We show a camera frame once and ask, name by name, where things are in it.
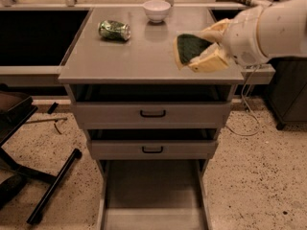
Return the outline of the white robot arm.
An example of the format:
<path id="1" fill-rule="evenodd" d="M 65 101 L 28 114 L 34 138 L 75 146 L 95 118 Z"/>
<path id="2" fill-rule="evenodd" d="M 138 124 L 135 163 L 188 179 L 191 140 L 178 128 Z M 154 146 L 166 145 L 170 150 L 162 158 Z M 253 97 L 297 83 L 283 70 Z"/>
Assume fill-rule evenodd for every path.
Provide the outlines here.
<path id="1" fill-rule="evenodd" d="M 307 0 L 241 11 L 205 28 L 199 37 L 211 45 L 188 63 L 195 72 L 224 70 L 231 62 L 252 66 L 272 58 L 306 58 Z"/>

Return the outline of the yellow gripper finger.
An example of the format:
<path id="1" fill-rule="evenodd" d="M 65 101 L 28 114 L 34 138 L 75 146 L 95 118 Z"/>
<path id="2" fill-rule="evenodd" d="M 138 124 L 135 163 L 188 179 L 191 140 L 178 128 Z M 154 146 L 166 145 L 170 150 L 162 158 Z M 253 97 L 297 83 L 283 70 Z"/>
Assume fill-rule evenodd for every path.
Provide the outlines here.
<path id="1" fill-rule="evenodd" d="M 188 67 L 197 73 L 221 71 L 227 69 L 228 66 L 228 57 L 224 49 L 217 43 L 210 45 L 188 63 Z"/>
<path id="2" fill-rule="evenodd" d="M 231 20 L 228 18 L 222 19 L 215 24 L 203 29 L 199 33 L 199 37 L 209 42 L 221 42 L 224 37 L 224 31 L 227 29 Z"/>

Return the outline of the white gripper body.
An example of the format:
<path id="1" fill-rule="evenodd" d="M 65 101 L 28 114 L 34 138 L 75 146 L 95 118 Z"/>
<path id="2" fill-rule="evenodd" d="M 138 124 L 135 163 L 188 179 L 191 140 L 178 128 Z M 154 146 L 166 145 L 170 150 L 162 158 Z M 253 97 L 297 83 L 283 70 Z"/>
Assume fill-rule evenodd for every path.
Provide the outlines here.
<path id="1" fill-rule="evenodd" d="M 224 31 L 221 44 L 237 64 L 251 66 L 267 63 L 258 39 L 258 24 L 267 7 L 257 6 L 239 12 Z"/>

